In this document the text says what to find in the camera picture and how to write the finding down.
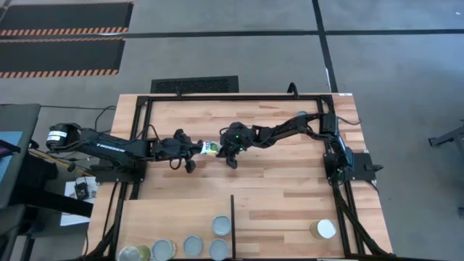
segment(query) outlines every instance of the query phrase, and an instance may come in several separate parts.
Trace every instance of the orange striped border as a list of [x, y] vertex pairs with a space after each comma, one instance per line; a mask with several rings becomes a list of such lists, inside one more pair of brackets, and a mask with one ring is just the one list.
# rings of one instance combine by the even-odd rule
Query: orange striped border
[[57, 29], [16, 29], [0, 30], [0, 36], [50, 36], [90, 33], [126, 33], [128, 28], [57, 28]]
[[0, 40], [0, 44], [5, 43], [51, 43], [51, 42], [71, 42], [71, 41], [125, 41], [124, 37], [101, 37], [101, 38], [57, 38], [57, 39], [18, 39]]
[[0, 78], [48, 78], [48, 77], [70, 77], [70, 76], [105, 76], [116, 75], [119, 70], [63, 70], [63, 71], [40, 71], [40, 72], [0, 72]]

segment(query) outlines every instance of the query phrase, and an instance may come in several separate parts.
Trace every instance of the white paper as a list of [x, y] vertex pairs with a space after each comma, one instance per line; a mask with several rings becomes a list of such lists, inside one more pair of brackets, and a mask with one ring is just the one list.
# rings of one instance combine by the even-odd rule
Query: white paper
[[[96, 196], [96, 191], [98, 189], [98, 186], [96, 185], [95, 182], [95, 177], [84, 177], [82, 178], [77, 178], [76, 181], [78, 184], [80, 183], [85, 183], [87, 181], [87, 189], [88, 189], [88, 199], [84, 199], [85, 202], [88, 203], [95, 203], [95, 196]], [[76, 199], [75, 195], [75, 186], [76, 182], [75, 181], [68, 181], [66, 182], [65, 186], [65, 196], [72, 197], [73, 199]], [[61, 226], [66, 226], [66, 225], [75, 225], [75, 224], [81, 224], [81, 223], [87, 223], [90, 221], [90, 218], [88, 217], [83, 217], [80, 215], [70, 215], [67, 213], [63, 213], [61, 215], [61, 222], [59, 223]]]

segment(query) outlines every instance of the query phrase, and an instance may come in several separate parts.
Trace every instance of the bracket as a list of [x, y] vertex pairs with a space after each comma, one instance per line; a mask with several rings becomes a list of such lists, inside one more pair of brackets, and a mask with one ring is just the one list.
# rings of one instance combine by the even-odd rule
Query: bracket
[[327, 153], [323, 155], [324, 166], [326, 169], [327, 179], [329, 183], [338, 183], [339, 181], [368, 181], [372, 182], [376, 179], [376, 171], [383, 168], [381, 165], [373, 165], [369, 153], [353, 153], [352, 171], [347, 171], [341, 175], [336, 174], [337, 155]]
[[288, 94], [293, 94], [293, 97], [295, 99], [299, 98], [297, 86], [293, 82], [290, 83], [289, 88], [287, 89], [287, 93]]

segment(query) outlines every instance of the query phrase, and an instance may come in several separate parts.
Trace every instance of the metal rod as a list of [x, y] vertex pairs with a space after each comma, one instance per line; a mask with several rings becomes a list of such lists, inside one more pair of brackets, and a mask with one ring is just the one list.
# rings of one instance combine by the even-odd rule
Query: metal rod
[[148, 137], [148, 126], [150, 125], [150, 117], [152, 116], [152, 106], [153, 102], [148, 101], [145, 111], [144, 128], [142, 129], [142, 139], [146, 139]]
[[347, 216], [348, 220], [353, 225], [355, 231], [357, 231], [365, 245], [369, 248], [370, 252], [375, 255], [389, 255], [377, 243], [369, 236], [369, 233], [364, 229], [363, 225], [354, 217], [353, 213], [349, 210], [349, 207], [343, 197], [341, 196], [340, 190], [334, 193], [335, 204], [341, 208], [343, 213]]
[[113, 238], [109, 246], [109, 257], [114, 259], [116, 257], [117, 240], [119, 238], [119, 230], [121, 226], [121, 217], [123, 216], [123, 205], [125, 199], [125, 192], [127, 191], [128, 184], [126, 182], [121, 183], [119, 191], [119, 198], [117, 199], [116, 214], [115, 214], [115, 231], [113, 232]]
[[[299, 94], [298, 100], [317, 101], [321, 95]], [[147, 96], [152, 102], [182, 102], [182, 101], [294, 101], [293, 94], [282, 95], [188, 95], [179, 96]]]
[[340, 227], [340, 237], [341, 237], [341, 245], [343, 246], [343, 253], [345, 257], [351, 254], [351, 249], [349, 248], [349, 240], [348, 240], [348, 233], [347, 233], [347, 224], [345, 223], [345, 218], [343, 216], [343, 210], [339, 207], [336, 201], [337, 193], [340, 193], [339, 187], [335, 184], [332, 185], [333, 191], [333, 199], [335, 200], [335, 208], [336, 208], [336, 216], [339, 220], [339, 227]]
[[[351, 187], [351, 182], [345, 181], [344, 187], [345, 187], [345, 192], [347, 193], [348, 207], [353, 213], [354, 217], [357, 219], [356, 204], [355, 204], [355, 198], [353, 197], [353, 190]], [[356, 238], [357, 253], [365, 254], [363, 240], [361, 239], [361, 236], [356, 230], [355, 230], [355, 238]]]
[[236, 259], [236, 242], [235, 242], [235, 203], [231, 195], [231, 228], [232, 228], [232, 260]]
[[133, 120], [132, 120], [132, 129], [130, 130], [130, 139], [133, 140], [137, 137], [137, 126], [138, 126], [138, 121], [140, 119], [140, 111], [141, 111], [142, 105], [141, 104], [136, 104], [136, 111], [133, 114]]

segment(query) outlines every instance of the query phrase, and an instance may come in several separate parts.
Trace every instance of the wooden table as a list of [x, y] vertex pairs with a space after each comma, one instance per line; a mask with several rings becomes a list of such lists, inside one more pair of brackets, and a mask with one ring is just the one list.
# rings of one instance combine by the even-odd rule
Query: wooden table
[[[113, 136], [129, 139], [136, 99], [135, 94], [120, 96]], [[353, 96], [333, 94], [333, 101], [338, 116], [352, 121], [358, 119]], [[144, 121], [143, 110], [139, 130]], [[315, 101], [156, 101], [150, 123], [156, 127], [160, 138], [172, 137], [175, 130], [182, 128], [192, 141], [218, 141], [219, 130], [234, 121], [273, 127], [294, 117], [298, 111], [317, 112]], [[311, 122], [311, 126], [318, 130], [318, 121]], [[360, 125], [340, 122], [339, 127], [347, 146], [355, 152], [366, 149]], [[236, 170], [230, 169], [224, 159], [211, 156], [195, 156], [196, 169], [191, 174], [183, 168], [171, 170], [167, 162], [149, 163], [139, 191], [140, 200], [125, 201], [117, 249], [134, 244], [151, 247], [156, 239], [164, 236], [176, 239], [180, 255], [175, 258], [182, 258], [182, 240], [177, 238], [184, 235], [147, 233], [160, 226], [156, 222], [150, 223], [149, 216], [159, 211], [158, 207], [175, 204], [177, 200], [213, 202], [233, 194], [237, 258], [343, 257], [334, 196], [326, 180], [323, 153], [323, 142], [295, 135], [268, 149], [250, 148], [241, 153], [237, 157], [239, 168]], [[112, 187], [112, 183], [105, 183], [96, 195], [88, 228], [89, 249], [93, 249], [102, 237]], [[378, 245], [390, 252], [392, 248], [378, 194], [364, 181], [352, 182], [352, 188], [360, 222]], [[165, 223], [176, 225], [179, 220], [188, 220], [191, 214], [177, 213], [178, 218]], [[110, 215], [110, 224], [113, 217], [114, 213]], [[309, 231], [310, 224], [324, 218], [332, 220], [337, 234], [329, 240], [315, 239]], [[356, 244], [348, 221], [347, 230], [355, 253]], [[207, 234], [210, 231], [211, 227], [207, 226], [203, 231], [183, 233], [197, 233], [209, 240]], [[206, 255], [208, 247], [204, 246]]]

